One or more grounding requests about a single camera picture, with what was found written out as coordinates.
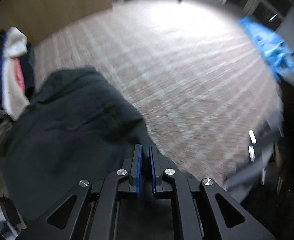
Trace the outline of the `dark grey trousers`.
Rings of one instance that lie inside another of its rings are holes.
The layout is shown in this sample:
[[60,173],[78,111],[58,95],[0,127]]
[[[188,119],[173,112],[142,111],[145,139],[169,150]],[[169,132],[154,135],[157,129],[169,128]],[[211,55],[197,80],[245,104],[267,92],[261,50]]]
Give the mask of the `dark grey trousers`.
[[82,179],[104,179],[152,139],[135,107],[94,67],[48,76],[0,144],[9,197],[30,225]]

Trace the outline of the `navy folded garment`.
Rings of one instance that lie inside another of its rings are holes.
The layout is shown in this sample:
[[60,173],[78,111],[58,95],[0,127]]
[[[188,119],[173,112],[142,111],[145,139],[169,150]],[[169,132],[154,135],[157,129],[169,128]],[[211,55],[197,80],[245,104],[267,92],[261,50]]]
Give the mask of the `navy folded garment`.
[[25,96],[30,101],[35,92],[35,53],[30,42],[27,43],[27,53],[19,58],[25,84]]

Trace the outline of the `white blue striped garment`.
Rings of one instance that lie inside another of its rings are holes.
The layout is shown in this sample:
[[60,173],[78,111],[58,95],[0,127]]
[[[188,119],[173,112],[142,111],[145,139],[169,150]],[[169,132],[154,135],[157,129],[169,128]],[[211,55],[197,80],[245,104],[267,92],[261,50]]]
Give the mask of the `white blue striped garment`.
[[17,120],[29,105],[29,100],[18,86],[14,73],[14,59],[26,53],[26,35],[16,27],[10,27],[5,36],[2,56],[2,107],[12,120]]

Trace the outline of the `plaid pink table cloth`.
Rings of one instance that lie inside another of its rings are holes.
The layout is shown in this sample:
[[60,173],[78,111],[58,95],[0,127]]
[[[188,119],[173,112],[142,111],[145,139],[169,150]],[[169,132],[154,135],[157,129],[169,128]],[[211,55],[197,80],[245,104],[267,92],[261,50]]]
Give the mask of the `plaid pink table cloth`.
[[238,18],[204,1],[114,3],[36,45],[36,84],[95,67],[140,111],[164,155],[222,183],[246,160],[249,130],[278,105],[278,84]]

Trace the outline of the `light wooden board panel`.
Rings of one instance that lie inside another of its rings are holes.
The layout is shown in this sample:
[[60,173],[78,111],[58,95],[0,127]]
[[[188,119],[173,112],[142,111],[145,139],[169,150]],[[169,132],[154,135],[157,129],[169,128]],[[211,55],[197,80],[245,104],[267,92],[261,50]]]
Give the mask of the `light wooden board panel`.
[[111,0],[1,0],[0,29],[16,27],[37,44],[68,24],[111,7]]

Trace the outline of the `pink folded garment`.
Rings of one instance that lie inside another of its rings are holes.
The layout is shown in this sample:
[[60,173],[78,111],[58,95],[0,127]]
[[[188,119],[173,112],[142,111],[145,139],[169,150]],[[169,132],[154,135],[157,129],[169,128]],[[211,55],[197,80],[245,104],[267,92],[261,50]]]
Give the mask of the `pink folded garment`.
[[21,64],[20,64],[20,61],[18,58],[14,59],[14,73],[15,73],[15,79],[16,79],[18,86],[20,87],[22,92],[25,93],[26,87],[25,87],[25,83],[24,83],[24,77],[23,77],[23,73],[22,73]]

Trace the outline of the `blue shiny shirt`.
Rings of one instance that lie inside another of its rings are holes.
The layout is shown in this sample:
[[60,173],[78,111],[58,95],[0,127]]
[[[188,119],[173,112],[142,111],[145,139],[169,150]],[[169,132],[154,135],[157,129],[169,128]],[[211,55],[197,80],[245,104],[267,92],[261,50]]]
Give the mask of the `blue shiny shirt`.
[[281,36],[272,29],[252,21],[247,16],[241,18],[239,24],[249,36],[278,82],[283,75],[294,73],[292,51]]

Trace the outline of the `black power adapter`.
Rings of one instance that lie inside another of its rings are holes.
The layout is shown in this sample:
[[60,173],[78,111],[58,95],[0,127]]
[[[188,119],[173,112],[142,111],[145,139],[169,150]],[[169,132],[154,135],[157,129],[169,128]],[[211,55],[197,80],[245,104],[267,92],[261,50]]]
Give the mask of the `black power adapter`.
[[5,219],[12,225],[20,224],[20,218],[12,200],[5,195],[0,197],[0,206]]

